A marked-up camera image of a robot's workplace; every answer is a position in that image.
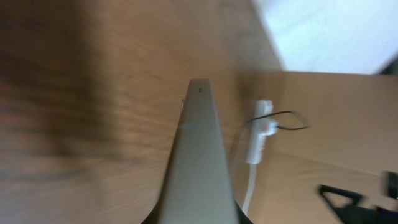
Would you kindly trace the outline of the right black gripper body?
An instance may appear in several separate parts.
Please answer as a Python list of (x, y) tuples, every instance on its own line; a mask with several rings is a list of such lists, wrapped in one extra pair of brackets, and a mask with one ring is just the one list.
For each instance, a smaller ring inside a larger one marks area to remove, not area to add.
[(375, 224), (397, 224), (397, 172), (382, 173), (382, 194), (391, 201), (391, 208), (377, 206)]

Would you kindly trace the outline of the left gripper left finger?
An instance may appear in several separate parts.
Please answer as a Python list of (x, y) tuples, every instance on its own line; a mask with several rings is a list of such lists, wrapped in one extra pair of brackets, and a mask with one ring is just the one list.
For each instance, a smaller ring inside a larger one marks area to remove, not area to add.
[(154, 208), (150, 212), (150, 214), (148, 214), (148, 216), (142, 221), (141, 224), (158, 224), (159, 215), (160, 215), (160, 206), (161, 202), (160, 200), (158, 200)]

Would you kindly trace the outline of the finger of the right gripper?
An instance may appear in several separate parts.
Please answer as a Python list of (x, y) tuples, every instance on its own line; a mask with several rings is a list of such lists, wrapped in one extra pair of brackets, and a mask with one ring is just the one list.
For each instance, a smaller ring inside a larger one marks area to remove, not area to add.
[(327, 185), (318, 186), (318, 194), (344, 224), (371, 224), (376, 222), (376, 211), (364, 208), (362, 194)]

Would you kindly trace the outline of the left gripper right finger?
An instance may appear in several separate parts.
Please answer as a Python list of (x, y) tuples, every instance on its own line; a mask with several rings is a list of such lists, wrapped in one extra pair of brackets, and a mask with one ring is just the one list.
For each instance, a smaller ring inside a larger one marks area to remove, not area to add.
[(253, 224), (252, 221), (247, 217), (247, 215), (243, 212), (237, 201), (235, 201), (235, 206), (238, 214), (238, 222), (239, 224)]

